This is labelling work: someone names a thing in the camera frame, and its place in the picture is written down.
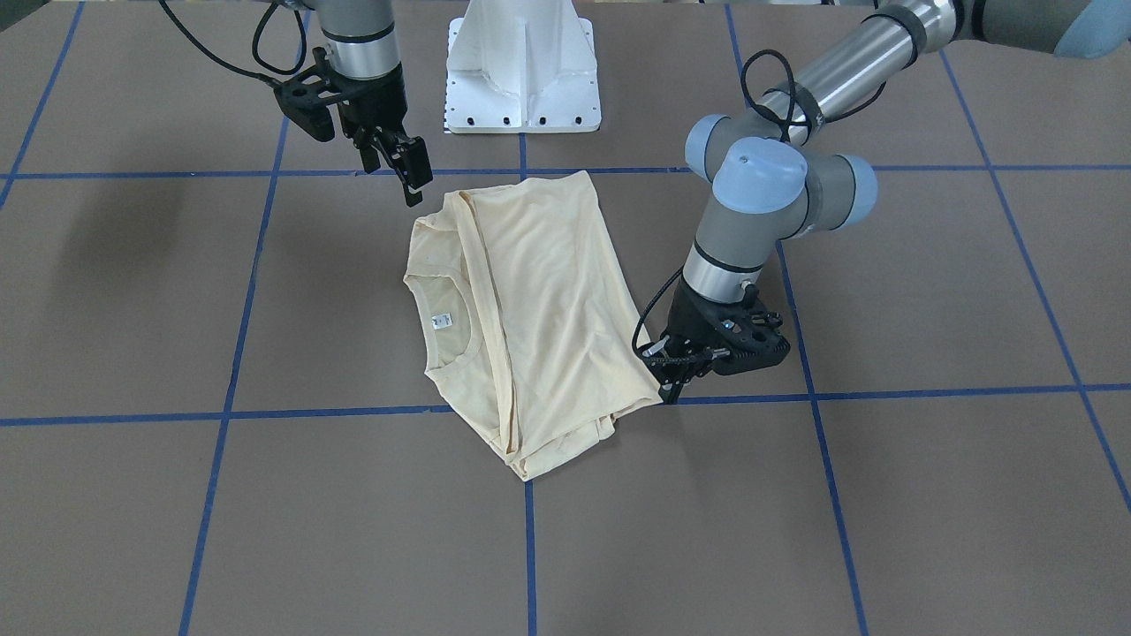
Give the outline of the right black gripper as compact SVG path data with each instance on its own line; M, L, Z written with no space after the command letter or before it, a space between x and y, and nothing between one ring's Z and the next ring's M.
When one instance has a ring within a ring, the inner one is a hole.
M428 141L405 132L403 121L408 104L403 77L344 78L340 88L343 132L359 151L364 172L375 172L381 163L387 164L399 177L406 205L420 205L421 189L431 184L433 172Z

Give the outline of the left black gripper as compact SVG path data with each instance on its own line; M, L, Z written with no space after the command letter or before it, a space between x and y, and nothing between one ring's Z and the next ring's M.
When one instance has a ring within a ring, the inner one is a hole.
M664 404L675 404L684 387L711 370L713 360L725 351L713 349L716 340L711 306L718 303L696 293L687 281L679 280L672 306L668 310L666 337L661 347L659 359L654 361L654 376L659 383L659 397Z

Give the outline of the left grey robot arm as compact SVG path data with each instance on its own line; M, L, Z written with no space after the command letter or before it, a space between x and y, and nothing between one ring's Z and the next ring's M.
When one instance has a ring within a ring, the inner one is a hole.
M763 95L743 89L746 112L711 114L687 135L684 158L711 186L681 269L665 329L634 354L666 404L703 375L779 366L791 350L758 278L775 246L864 220L879 181L852 155L804 148L824 126L870 105L887 81L951 42L1097 59L1128 38L1126 1L881 1L848 36L795 70L774 49L785 80Z

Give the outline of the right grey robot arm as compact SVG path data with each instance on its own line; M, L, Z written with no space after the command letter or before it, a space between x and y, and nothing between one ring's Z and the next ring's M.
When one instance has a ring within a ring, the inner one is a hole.
M326 37L314 65L276 92L292 121L318 141L333 140L329 108L362 157L364 172L386 162L402 181L406 205L432 180L428 145L406 134L408 112L399 41L389 1L307 1Z

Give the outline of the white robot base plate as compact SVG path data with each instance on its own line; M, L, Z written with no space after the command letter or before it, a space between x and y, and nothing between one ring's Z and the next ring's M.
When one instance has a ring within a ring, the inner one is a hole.
M571 1L472 1L447 29L446 134L592 134L594 26Z

